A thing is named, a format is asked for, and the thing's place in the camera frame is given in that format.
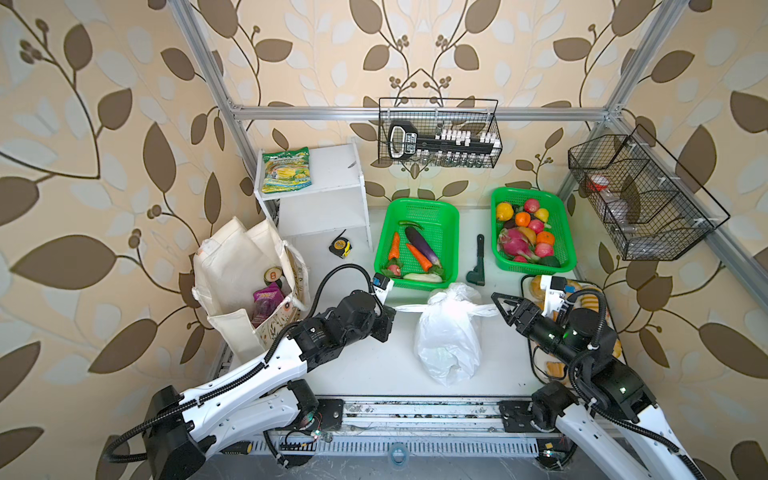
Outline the purple snack bag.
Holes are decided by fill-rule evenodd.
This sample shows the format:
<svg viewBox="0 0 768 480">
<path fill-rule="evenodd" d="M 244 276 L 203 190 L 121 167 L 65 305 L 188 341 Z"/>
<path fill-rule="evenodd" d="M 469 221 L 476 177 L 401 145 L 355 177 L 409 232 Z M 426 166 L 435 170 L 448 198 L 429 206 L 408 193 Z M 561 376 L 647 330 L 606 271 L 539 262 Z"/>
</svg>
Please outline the purple snack bag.
<svg viewBox="0 0 768 480">
<path fill-rule="evenodd" d="M 264 323 L 283 302 L 285 296 L 277 282 L 256 291 L 253 294 L 253 313 L 251 315 L 251 324 L 257 328 Z"/>
</svg>

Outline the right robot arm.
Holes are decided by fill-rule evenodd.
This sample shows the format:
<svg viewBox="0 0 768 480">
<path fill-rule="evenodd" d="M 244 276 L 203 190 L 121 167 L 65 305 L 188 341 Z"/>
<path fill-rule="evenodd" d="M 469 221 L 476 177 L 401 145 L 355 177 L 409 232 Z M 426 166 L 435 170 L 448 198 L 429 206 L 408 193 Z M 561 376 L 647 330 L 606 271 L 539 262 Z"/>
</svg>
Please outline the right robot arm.
<svg viewBox="0 0 768 480">
<path fill-rule="evenodd" d="M 593 288 L 568 295 L 557 319 L 532 301 L 495 292 L 504 321 L 565 366 L 531 396 L 532 423 L 557 430 L 610 479 L 701 479 L 704 474 L 639 374 L 613 354 L 617 333 Z"/>
</svg>

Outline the white plastic bag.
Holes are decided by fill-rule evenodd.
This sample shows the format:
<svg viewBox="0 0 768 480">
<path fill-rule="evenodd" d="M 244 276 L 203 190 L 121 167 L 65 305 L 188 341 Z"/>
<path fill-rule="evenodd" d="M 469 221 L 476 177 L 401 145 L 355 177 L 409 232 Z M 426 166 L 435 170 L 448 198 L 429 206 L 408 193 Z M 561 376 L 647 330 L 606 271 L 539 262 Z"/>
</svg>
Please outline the white plastic bag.
<svg viewBox="0 0 768 480">
<path fill-rule="evenodd" d="M 427 374 L 450 386 L 471 379 L 482 361 L 481 321 L 498 315 L 480 293 L 456 282 L 435 290 L 424 304 L 397 306 L 398 313 L 419 315 L 414 353 Z"/>
</svg>

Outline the cream floral tote bag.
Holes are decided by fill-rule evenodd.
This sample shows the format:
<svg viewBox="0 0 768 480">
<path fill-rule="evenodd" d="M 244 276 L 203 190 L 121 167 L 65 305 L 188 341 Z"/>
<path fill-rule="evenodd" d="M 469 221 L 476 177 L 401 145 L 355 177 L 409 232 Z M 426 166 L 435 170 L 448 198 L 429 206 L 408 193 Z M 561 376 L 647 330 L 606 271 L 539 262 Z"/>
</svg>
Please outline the cream floral tote bag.
<svg viewBox="0 0 768 480">
<path fill-rule="evenodd" d="M 203 241 L 193 256 L 193 297 L 207 321 L 242 364 L 265 353 L 278 332 L 298 321 L 312 303 L 309 269 L 289 242 L 267 220 L 247 229 L 234 217 Z M 265 287 L 264 273 L 284 272 L 285 299 L 260 326 L 251 324 L 253 294 Z"/>
</svg>

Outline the green white drink can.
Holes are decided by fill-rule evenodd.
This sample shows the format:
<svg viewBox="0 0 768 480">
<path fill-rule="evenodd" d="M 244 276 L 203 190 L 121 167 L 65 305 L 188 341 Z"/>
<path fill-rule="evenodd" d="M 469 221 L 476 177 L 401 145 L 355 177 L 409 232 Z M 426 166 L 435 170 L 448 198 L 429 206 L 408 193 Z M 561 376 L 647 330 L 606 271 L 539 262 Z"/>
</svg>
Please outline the green white drink can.
<svg viewBox="0 0 768 480">
<path fill-rule="evenodd" d="M 267 287 L 276 285 L 282 289 L 284 285 L 284 279 L 284 272 L 279 266 L 270 267 L 264 273 L 264 282 Z"/>
</svg>

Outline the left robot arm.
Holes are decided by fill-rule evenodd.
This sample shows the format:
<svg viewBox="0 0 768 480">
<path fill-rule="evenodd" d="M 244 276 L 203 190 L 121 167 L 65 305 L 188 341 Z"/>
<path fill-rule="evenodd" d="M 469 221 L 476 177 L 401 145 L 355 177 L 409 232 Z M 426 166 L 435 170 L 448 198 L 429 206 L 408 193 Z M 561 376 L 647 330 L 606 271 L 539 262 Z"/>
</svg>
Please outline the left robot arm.
<svg viewBox="0 0 768 480">
<path fill-rule="evenodd" d="M 155 479 L 188 479 L 212 456 L 272 430 L 304 430 L 319 403 L 304 377 L 364 339 L 388 340 L 396 312 L 386 305 L 394 287 L 381 273 L 337 306 L 284 326 L 268 350 L 184 392 L 168 386 L 150 402 L 145 420 L 102 453 L 112 464 L 146 463 Z"/>
</svg>

